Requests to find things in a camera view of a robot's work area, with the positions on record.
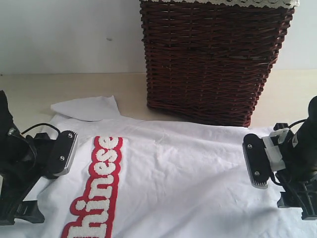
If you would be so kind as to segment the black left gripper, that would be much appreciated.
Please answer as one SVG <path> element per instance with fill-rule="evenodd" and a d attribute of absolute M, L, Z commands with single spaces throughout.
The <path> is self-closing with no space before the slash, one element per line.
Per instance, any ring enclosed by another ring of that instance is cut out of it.
<path fill-rule="evenodd" d="M 47 175 L 54 140 L 47 133 L 24 136 L 14 123 L 5 92 L 0 91 L 0 224 L 14 225 L 15 219 L 32 224 L 45 221 L 37 200 L 25 197 Z"/>

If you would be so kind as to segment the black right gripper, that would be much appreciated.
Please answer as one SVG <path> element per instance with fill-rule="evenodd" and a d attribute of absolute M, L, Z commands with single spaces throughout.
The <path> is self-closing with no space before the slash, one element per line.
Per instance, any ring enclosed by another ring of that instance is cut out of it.
<path fill-rule="evenodd" d="M 308 118 L 299 120 L 289 128 L 302 123 L 296 133 L 288 134 L 282 146 L 286 153 L 286 169 L 276 173 L 284 182 L 284 192 L 277 202 L 278 208 L 301 208 L 302 220 L 317 219 L 317 98 L 308 106 Z"/>

